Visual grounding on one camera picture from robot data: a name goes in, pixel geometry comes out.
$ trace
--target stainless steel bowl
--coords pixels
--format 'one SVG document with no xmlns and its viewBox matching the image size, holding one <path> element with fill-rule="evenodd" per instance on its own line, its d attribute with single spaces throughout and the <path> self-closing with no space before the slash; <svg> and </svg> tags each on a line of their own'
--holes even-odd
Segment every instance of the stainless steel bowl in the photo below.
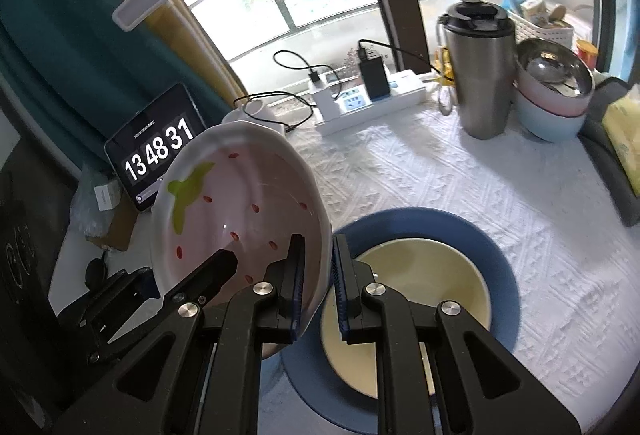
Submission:
<svg viewBox="0 0 640 435">
<path fill-rule="evenodd" d="M 556 115 L 582 115 L 594 91 L 593 75 L 571 50 L 532 38 L 516 47 L 518 90 L 535 105 Z"/>
</svg>

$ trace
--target orange lid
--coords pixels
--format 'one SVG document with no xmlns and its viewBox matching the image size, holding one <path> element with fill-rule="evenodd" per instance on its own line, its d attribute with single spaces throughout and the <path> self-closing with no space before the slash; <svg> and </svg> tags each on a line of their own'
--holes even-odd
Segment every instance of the orange lid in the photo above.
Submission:
<svg viewBox="0 0 640 435">
<path fill-rule="evenodd" d="M 593 43 L 590 43 L 588 41 L 576 40 L 575 46 L 578 47 L 578 49 L 582 50 L 583 52 L 586 52 L 587 54 L 595 54 L 595 55 L 598 54 L 597 47 Z"/>
</svg>

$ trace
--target black charger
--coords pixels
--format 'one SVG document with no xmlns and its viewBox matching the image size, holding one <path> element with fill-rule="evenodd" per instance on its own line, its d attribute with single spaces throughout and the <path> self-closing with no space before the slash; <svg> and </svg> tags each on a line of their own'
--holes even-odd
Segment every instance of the black charger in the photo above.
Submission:
<svg viewBox="0 0 640 435">
<path fill-rule="evenodd" d="M 389 81 L 386 79 L 385 63 L 375 50 L 367 50 L 358 46 L 360 60 L 360 77 L 369 94 L 370 100 L 377 100 L 389 95 Z"/>
</svg>

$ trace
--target black lid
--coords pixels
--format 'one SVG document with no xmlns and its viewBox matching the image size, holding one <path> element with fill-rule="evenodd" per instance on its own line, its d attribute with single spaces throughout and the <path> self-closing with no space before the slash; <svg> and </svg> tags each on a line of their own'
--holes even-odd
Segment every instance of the black lid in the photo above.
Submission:
<svg viewBox="0 0 640 435">
<path fill-rule="evenodd" d="M 507 11 L 482 0 L 460 0 L 438 20 L 455 34 L 475 38 L 515 36 L 515 25 Z"/>
</svg>

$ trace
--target bolt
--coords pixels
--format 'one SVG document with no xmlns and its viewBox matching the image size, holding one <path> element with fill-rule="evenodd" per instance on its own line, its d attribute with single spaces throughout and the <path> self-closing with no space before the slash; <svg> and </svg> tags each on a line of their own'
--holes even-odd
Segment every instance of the bolt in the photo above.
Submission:
<svg viewBox="0 0 640 435">
<path fill-rule="evenodd" d="M 254 292 L 256 294 L 266 295 L 271 294 L 271 291 L 273 291 L 273 285 L 268 281 L 258 281 L 258 283 L 254 285 Z"/>
<path fill-rule="evenodd" d="M 447 316 L 457 316 L 460 314 L 460 305 L 455 301 L 445 301 L 442 305 L 440 305 L 442 312 L 444 312 Z"/>
<path fill-rule="evenodd" d="M 369 283 L 365 290 L 372 296 L 380 296 L 386 292 L 386 287 L 382 283 Z"/>
<path fill-rule="evenodd" d="M 193 318 L 198 313 L 198 306 L 195 303 L 184 303 L 178 308 L 178 314 L 183 318 Z"/>
</svg>

